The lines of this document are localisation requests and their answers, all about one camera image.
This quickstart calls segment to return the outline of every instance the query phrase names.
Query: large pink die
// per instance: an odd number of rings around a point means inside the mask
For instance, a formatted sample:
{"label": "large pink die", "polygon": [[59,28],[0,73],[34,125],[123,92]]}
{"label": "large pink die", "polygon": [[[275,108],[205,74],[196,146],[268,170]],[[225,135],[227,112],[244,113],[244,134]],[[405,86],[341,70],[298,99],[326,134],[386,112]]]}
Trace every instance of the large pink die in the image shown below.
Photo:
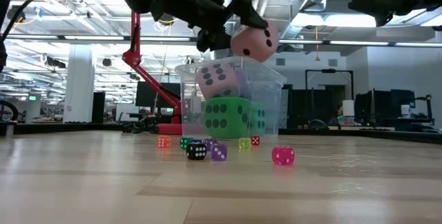
{"label": "large pink die", "polygon": [[275,147],[271,151],[271,159],[275,165],[292,165],[295,161],[295,151],[291,147]]}
{"label": "large pink die", "polygon": [[203,66],[197,72],[196,81],[206,101],[213,97],[237,97],[240,94],[235,71],[229,64]]}
{"label": "large pink die", "polygon": [[230,40],[230,47],[235,54],[259,62],[267,60],[276,51],[278,44],[278,27],[271,23],[265,30],[243,26]]}

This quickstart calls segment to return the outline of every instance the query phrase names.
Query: black cable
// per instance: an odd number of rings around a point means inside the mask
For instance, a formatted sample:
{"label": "black cable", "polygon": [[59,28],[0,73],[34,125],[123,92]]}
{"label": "black cable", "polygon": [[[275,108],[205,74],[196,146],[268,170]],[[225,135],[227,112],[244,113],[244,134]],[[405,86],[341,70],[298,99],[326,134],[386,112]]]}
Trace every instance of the black cable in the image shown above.
{"label": "black cable", "polygon": [[6,27],[5,32],[1,36],[1,41],[5,41],[6,37],[8,36],[9,32],[11,31],[12,27],[14,27],[15,21],[18,19],[20,13],[28,6],[32,1],[34,0],[26,0],[15,12],[14,16],[12,16],[11,21],[8,24],[8,27]]}

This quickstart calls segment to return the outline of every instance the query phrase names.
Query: purple die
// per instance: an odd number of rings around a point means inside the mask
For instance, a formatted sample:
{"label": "purple die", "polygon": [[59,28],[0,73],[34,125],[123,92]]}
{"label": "purple die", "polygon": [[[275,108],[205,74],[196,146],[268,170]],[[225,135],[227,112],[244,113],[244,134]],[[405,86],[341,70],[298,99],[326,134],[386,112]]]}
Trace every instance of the purple die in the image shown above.
{"label": "purple die", "polygon": [[251,84],[249,76],[246,75],[244,70],[235,70],[236,79],[240,85],[240,97],[246,98],[248,100],[253,99],[253,86]]}
{"label": "purple die", "polygon": [[227,146],[225,144],[212,145],[212,161],[225,161],[227,159]]}
{"label": "purple die", "polygon": [[217,144],[218,141],[215,138],[204,139],[204,144],[206,145],[207,151],[210,151],[213,144]]}

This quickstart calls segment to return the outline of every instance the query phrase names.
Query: black die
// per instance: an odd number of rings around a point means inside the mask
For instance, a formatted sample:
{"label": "black die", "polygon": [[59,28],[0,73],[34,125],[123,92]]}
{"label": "black die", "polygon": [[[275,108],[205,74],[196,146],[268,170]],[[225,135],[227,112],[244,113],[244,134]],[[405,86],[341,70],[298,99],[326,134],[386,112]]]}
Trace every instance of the black die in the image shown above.
{"label": "black die", "polygon": [[203,160],[206,157],[207,148],[205,144],[190,143],[187,145],[186,155],[190,160]]}

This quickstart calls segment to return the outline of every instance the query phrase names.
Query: red die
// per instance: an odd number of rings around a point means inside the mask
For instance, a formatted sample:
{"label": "red die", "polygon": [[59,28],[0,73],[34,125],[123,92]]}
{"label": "red die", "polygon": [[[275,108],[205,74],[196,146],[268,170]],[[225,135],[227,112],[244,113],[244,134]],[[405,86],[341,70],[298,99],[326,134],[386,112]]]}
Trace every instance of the red die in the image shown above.
{"label": "red die", "polygon": [[295,151],[291,147],[275,147],[271,151],[271,159],[275,165],[292,165],[295,161]]}
{"label": "red die", "polygon": [[168,136],[158,136],[157,138],[157,148],[170,148],[171,147],[171,137]]}
{"label": "red die", "polygon": [[252,136],[251,145],[260,145],[260,136]]}

